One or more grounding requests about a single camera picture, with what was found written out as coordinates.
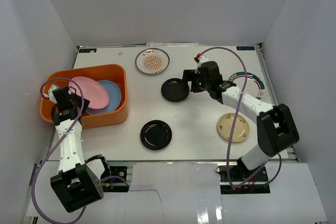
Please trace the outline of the pink plate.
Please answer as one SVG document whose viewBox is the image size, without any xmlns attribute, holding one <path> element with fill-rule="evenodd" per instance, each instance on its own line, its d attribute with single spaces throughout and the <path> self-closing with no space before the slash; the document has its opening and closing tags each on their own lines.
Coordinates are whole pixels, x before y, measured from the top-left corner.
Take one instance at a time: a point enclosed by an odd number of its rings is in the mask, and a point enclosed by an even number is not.
<svg viewBox="0 0 336 224">
<path fill-rule="evenodd" d="M 88 77 L 74 77 L 72 81 L 81 88 L 83 97 L 90 101 L 88 108 L 98 110 L 108 105 L 108 93 L 100 83 Z"/>
</svg>

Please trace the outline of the black plate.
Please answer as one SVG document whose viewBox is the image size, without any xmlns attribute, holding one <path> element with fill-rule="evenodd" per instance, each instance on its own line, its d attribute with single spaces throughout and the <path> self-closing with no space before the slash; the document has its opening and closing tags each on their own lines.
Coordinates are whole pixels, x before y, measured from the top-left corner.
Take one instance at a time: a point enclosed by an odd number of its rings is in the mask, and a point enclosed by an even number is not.
<svg viewBox="0 0 336 224">
<path fill-rule="evenodd" d="M 140 131 L 141 143 L 151 151 L 160 151 L 166 148 L 171 139 L 172 130 L 170 126 L 161 120 L 147 122 Z"/>
<path fill-rule="evenodd" d="M 180 89 L 181 79 L 171 78 L 166 80 L 161 86 L 161 94 L 169 102 L 182 102 L 189 93 L 183 93 Z"/>
</svg>

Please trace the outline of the light blue plate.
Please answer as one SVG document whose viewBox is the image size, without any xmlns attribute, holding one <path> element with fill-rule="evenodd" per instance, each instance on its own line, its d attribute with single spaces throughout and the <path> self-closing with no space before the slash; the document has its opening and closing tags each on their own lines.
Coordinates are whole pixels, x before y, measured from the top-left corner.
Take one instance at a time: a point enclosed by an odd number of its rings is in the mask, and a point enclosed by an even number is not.
<svg viewBox="0 0 336 224">
<path fill-rule="evenodd" d="M 118 85 L 110 80 L 98 81 L 106 90 L 109 96 L 109 103 L 103 109 L 90 109 L 87 108 L 86 112 L 90 115 L 97 115 L 103 113 L 110 113 L 115 111 L 121 103 L 122 94 Z"/>
</svg>

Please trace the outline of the orange sunburst patterned plate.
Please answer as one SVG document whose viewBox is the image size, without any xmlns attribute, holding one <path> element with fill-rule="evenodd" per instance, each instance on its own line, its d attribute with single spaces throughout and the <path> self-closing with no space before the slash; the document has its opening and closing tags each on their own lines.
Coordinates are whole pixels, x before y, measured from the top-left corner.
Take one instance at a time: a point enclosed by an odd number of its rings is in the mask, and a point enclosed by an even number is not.
<svg viewBox="0 0 336 224">
<path fill-rule="evenodd" d="M 169 55 L 159 48 L 142 50 L 135 58 L 136 68 L 145 75 L 157 75 L 170 65 Z"/>
</svg>

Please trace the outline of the white plate green rim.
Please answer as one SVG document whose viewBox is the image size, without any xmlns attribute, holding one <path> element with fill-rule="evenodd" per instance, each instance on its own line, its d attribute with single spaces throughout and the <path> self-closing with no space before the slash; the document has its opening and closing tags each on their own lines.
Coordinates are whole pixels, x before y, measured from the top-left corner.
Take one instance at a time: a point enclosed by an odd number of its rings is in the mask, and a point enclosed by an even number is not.
<svg viewBox="0 0 336 224">
<path fill-rule="evenodd" d="M 243 88 L 245 83 L 245 73 L 236 72 L 229 77 L 229 81 L 237 84 L 240 89 Z M 254 96 L 256 99 L 261 100 L 265 95 L 266 86 L 264 82 L 255 74 L 247 72 L 247 82 L 244 92 Z"/>
</svg>

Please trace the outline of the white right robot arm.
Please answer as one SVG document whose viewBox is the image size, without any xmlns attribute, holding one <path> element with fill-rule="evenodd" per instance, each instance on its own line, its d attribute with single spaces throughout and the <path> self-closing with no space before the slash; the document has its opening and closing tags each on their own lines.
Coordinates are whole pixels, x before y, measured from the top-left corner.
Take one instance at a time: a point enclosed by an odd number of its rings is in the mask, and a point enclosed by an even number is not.
<svg viewBox="0 0 336 224">
<path fill-rule="evenodd" d="M 243 93 L 235 83 L 223 79 L 214 61 L 184 70 L 182 86 L 191 87 L 194 93 L 208 92 L 212 99 L 241 112 L 257 126 L 257 144 L 240 157 L 235 166 L 226 166 L 228 180 L 236 177 L 250 181 L 267 161 L 300 139 L 288 106 L 269 104 Z"/>
</svg>

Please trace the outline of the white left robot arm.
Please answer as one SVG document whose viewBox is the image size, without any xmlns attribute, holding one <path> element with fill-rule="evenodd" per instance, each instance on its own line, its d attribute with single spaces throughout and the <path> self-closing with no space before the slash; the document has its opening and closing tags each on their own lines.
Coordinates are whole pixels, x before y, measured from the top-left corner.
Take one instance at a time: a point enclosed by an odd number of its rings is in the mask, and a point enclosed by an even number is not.
<svg viewBox="0 0 336 224">
<path fill-rule="evenodd" d="M 67 212 L 74 212 L 103 198 L 101 182 L 110 178 L 111 168 L 102 155 L 87 160 L 83 157 L 80 120 L 76 120 L 83 106 L 86 110 L 90 101 L 73 93 L 68 86 L 53 84 L 48 90 L 55 104 L 51 117 L 59 138 L 60 161 L 58 174 L 50 179 L 56 196 Z"/>
</svg>

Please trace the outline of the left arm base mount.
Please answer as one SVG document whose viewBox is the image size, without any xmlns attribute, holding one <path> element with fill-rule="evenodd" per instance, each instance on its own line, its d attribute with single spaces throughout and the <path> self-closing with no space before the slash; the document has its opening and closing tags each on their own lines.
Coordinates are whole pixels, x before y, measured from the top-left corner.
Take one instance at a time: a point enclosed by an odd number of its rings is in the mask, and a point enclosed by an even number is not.
<svg viewBox="0 0 336 224">
<path fill-rule="evenodd" d="M 110 171 L 101 176 L 104 193 L 127 193 L 129 191 L 132 168 L 127 166 L 110 166 Z"/>
</svg>

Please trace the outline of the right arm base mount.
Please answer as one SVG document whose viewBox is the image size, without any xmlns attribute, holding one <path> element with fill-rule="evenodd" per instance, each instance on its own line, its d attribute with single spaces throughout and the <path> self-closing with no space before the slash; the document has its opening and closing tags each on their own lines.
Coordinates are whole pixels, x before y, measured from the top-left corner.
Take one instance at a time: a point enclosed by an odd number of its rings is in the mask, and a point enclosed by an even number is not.
<svg viewBox="0 0 336 224">
<path fill-rule="evenodd" d="M 254 171 L 241 172 L 230 166 L 230 178 L 232 184 L 238 185 L 246 180 Z M 243 186 L 234 188 L 227 179 L 227 171 L 225 165 L 220 165 L 215 169 L 215 173 L 219 175 L 220 193 L 221 195 L 248 195 L 248 194 L 269 194 L 269 185 L 262 186 L 269 181 L 266 168 L 263 167 L 258 174 L 245 182 Z"/>
</svg>

